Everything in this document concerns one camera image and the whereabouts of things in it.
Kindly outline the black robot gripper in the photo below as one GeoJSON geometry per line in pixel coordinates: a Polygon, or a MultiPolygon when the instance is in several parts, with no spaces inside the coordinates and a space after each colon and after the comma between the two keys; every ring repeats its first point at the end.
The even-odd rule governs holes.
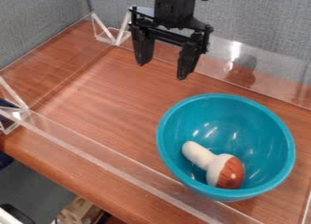
{"type": "Polygon", "coordinates": [[[178,79],[195,71],[201,54],[209,49],[211,25],[195,18],[197,0],[155,0],[153,7],[134,5],[130,30],[137,62],[141,66],[154,58],[155,41],[182,46],[178,79]]]}

